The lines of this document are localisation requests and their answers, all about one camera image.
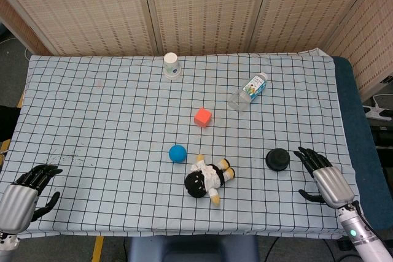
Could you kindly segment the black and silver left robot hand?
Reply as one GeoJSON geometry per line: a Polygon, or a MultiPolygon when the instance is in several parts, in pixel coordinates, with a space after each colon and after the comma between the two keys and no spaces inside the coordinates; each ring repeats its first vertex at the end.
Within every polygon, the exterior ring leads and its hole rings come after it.
{"type": "Polygon", "coordinates": [[[50,180],[63,172],[58,166],[40,164],[22,174],[11,183],[1,198],[1,232],[11,235],[26,230],[30,223],[35,222],[49,213],[57,204],[60,192],[56,192],[50,201],[37,208],[38,199],[50,180]]]}

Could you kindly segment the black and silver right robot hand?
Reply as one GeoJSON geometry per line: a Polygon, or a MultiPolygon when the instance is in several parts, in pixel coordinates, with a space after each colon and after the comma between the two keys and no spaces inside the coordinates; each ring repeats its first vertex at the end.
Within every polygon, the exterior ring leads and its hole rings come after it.
{"type": "Polygon", "coordinates": [[[310,148],[299,147],[294,151],[303,163],[318,188],[318,195],[310,195],[299,189],[300,195],[310,202],[325,203],[333,209],[339,209],[351,204],[355,195],[341,171],[320,153],[310,148]]]}

